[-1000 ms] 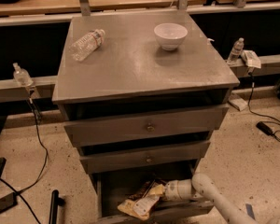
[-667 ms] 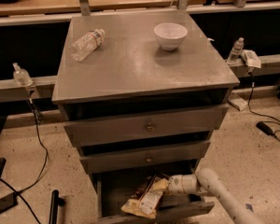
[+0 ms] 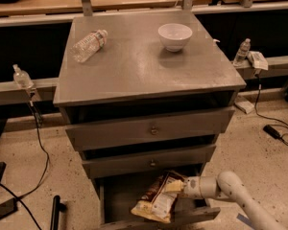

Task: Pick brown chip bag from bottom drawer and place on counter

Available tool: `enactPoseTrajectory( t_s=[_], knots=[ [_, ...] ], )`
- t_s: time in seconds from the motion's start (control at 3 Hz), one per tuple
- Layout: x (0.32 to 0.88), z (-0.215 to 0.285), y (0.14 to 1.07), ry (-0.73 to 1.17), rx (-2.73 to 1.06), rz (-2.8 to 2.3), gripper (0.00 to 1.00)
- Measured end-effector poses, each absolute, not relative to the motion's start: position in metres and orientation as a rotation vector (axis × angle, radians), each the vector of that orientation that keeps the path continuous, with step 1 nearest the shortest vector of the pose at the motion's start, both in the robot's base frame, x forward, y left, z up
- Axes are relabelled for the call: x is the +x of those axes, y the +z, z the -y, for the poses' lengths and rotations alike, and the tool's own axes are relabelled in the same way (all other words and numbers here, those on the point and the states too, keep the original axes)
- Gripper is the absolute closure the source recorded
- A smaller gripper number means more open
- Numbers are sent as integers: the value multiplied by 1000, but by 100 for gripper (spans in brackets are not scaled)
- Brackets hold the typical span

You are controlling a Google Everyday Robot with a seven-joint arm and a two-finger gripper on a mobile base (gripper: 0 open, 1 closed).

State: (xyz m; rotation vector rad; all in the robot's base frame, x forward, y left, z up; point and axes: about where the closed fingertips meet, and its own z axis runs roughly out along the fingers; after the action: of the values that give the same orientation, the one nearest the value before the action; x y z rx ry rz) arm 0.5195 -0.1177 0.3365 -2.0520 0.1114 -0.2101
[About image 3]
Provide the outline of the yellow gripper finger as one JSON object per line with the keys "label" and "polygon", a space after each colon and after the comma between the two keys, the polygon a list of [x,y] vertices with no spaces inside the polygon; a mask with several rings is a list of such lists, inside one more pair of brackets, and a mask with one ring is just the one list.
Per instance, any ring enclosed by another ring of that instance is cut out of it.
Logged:
{"label": "yellow gripper finger", "polygon": [[180,180],[175,180],[165,186],[166,193],[180,194],[184,189],[184,183]]}

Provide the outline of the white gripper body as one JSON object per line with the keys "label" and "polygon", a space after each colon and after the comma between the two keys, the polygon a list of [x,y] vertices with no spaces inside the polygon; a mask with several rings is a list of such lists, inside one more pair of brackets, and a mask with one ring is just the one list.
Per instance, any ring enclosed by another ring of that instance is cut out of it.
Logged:
{"label": "white gripper body", "polygon": [[189,198],[216,198],[221,190],[215,177],[190,176],[184,181],[183,194]]}

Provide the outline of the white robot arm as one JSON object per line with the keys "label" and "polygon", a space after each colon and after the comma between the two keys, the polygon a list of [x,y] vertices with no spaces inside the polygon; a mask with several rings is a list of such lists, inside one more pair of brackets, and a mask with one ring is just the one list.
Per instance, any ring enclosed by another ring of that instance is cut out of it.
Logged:
{"label": "white robot arm", "polygon": [[244,211],[254,230],[287,230],[251,196],[240,177],[232,171],[175,180],[165,186],[165,192],[196,199],[230,200]]}

